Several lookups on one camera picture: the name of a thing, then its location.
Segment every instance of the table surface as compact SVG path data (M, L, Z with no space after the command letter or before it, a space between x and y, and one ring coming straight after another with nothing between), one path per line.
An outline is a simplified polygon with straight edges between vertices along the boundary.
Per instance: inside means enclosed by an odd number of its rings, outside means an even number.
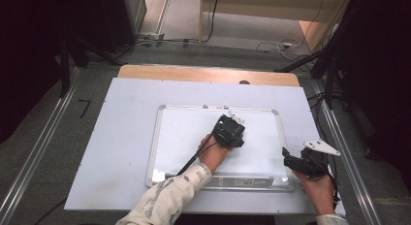
M274 86L268 77L292 86ZM238 80L254 84L237 84ZM155 120L159 106L164 104L275 109L281 117L286 147L296 156L303 141L319 137L303 89L293 74L123 66L118 79L111 83L65 209L129 210L135 205L148 188L145 180ZM202 190L184 212L313 213L300 182L295 177L292 180L292 192ZM342 204L336 211L345 213Z
M125 65L119 78L179 80L239 83L247 80L250 84L300 86L296 75L289 73L252 72L227 68L202 68L162 65Z

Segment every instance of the gray carpet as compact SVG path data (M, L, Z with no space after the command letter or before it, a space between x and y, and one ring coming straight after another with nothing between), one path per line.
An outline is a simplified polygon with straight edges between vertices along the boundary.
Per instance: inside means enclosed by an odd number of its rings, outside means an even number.
M276 52L259 53L251 49L214 48L190 45L164 44L157 48L135 47L130 49L121 61L136 64L166 64L187 66L230 67L270 71L279 69L290 61ZM10 224L34 224L49 209L67 197L76 175L81 157L99 115L109 89L111 79L116 77L119 67L107 62L92 62L82 70L79 86L65 111L47 151L33 175L26 192L21 198ZM312 79L307 73L296 70L301 86L307 96L314 95ZM57 102L60 83L52 88L37 107L24 119L14 135L0 145L0 193L4 198L8 187L36 142L48 117ZM90 107L83 118L85 104L91 100ZM403 203L410 194L403 185L399 172L386 162L375 162L364 158L364 140L356 128L351 115L345 112L339 101L333 102L343 134L356 159L361 174L384 224L411 224L411 205ZM321 126L332 144L332 135L327 122L320 114ZM344 166L337 158L338 180L341 197L351 224L366 224L357 197L350 186ZM65 211L63 206L50 214L42 224L114 224L126 211ZM312 214L275 216L275 224L305 224L314 220ZM245 219L238 224L270 224L269 219Z

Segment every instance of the whiteboard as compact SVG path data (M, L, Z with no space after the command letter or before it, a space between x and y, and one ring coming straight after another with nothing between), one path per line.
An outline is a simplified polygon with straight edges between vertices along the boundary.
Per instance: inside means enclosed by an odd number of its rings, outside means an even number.
M238 190L292 190L284 167L285 147L276 110L160 106L151 147L146 183L152 186L175 176L194 155L200 140L211 133L218 118L235 114L244 120L244 145L230 152L205 187Z

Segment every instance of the black curtain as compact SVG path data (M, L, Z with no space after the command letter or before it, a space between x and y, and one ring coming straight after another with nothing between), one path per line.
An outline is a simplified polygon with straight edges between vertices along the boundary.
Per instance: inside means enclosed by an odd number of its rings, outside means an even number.
M47 0L0 0L0 143L61 78Z

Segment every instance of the sleeve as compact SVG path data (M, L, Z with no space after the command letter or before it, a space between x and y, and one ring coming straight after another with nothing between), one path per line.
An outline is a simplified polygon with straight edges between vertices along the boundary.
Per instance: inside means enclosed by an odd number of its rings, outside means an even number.
M348 225L345 217L339 213L325 214L316 216L318 225Z
M174 224L195 193L210 180L209 168L202 163L194 164L184 174L148 189L116 225Z

